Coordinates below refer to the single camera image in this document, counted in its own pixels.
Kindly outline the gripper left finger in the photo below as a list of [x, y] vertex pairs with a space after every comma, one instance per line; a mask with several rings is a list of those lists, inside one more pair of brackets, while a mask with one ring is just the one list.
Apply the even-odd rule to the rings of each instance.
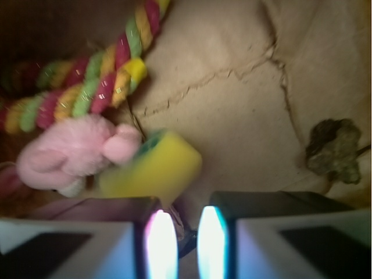
[[1, 219], [2, 278], [177, 278], [173, 221], [157, 198], [64, 199]]

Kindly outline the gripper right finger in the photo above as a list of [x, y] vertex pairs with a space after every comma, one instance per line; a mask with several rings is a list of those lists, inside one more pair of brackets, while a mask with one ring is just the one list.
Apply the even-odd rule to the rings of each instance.
[[212, 193], [201, 278], [370, 278], [371, 211], [314, 192]]

